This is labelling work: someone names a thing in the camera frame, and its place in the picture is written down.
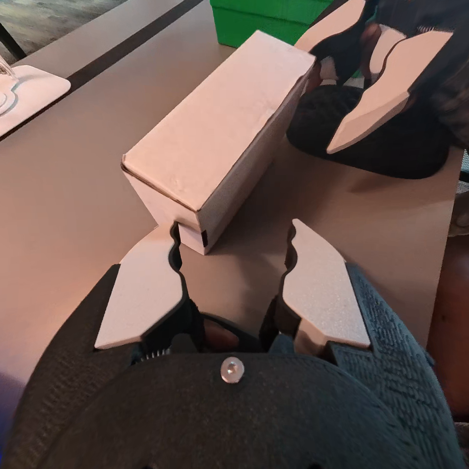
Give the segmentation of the person's left hand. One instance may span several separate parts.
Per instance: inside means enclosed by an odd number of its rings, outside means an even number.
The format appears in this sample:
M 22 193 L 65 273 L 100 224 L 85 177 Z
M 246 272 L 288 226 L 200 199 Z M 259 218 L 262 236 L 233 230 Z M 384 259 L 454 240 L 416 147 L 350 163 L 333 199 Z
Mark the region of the person's left hand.
M 204 346 L 213 352 L 227 352 L 237 350 L 239 338 L 222 325 L 205 319 L 204 325 Z

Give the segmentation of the document stand with white base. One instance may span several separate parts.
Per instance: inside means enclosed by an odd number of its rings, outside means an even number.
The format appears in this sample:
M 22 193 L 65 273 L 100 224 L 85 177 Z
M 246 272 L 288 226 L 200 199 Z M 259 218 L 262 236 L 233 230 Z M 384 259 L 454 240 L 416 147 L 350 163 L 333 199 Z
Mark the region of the document stand with white base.
M 11 67 L 0 58 L 0 137 L 69 92 L 69 80 L 41 69 Z

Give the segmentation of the green cardboard box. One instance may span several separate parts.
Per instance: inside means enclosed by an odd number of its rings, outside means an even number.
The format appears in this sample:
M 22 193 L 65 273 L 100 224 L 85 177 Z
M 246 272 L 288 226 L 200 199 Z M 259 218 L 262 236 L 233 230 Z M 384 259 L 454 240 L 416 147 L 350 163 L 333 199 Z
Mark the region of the green cardboard box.
M 211 0 L 218 43 L 238 48 L 255 31 L 294 45 L 330 0 Z

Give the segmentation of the black quilted mat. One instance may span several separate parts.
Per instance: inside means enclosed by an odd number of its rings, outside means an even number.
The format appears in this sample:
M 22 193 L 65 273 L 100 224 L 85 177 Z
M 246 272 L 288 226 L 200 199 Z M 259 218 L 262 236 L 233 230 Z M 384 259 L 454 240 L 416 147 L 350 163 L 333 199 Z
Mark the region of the black quilted mat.
M 420 100 L 359 142 L 328 154 L 337 127 L 362 94 L 362 89 L 336 85 L 304 93 L 287 129 L 288 141 L 308 155 L 393 178 L 425 179 L 445 165 L 451 135 Z

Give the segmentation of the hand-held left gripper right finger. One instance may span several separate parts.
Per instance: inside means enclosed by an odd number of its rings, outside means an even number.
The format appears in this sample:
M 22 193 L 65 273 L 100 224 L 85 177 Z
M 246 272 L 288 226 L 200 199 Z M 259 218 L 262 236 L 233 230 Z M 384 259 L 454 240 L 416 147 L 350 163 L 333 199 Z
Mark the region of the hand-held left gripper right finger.
M 346 262 L 299 219 L 287 235 L 286 271 L 280 279 L 280 332 L 298 354 L 319 356 L 328 343 L 371 346 Z

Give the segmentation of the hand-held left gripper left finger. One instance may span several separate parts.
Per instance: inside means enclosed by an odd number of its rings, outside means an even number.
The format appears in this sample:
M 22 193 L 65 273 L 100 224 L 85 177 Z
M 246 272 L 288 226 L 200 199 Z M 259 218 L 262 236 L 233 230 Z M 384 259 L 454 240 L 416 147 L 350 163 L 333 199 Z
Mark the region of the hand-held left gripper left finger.
M 143 342 L 189 299 L 177 222 L 156 227 L 120 261 L 94 347 Z

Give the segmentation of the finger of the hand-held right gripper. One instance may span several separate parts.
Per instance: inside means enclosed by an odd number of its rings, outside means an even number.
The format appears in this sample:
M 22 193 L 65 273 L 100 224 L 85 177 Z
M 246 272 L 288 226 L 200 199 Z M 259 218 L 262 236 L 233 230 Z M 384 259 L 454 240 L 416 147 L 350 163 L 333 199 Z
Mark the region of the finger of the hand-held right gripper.
M 296 41 L 294 47 L 313 55 L 342 52 L 358 35 L 365 0 L 333 1 Z
M 452 35 L 429 31 L 397 42 L 385 58 L 382 74 L 341 121 L 326 152 L 333 154 L 357 143 L 401 112 L 409 89 Z

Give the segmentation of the white cardboard mailer box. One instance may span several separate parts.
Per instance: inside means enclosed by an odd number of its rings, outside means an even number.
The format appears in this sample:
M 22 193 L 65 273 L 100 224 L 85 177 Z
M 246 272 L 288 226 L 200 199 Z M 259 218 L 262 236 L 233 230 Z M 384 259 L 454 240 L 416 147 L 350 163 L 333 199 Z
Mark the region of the white cardboard mailer box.
M 123 155 L 121 170 L 160 225 L 201 255 L 271 165 L 315 57 L 255 32 Z

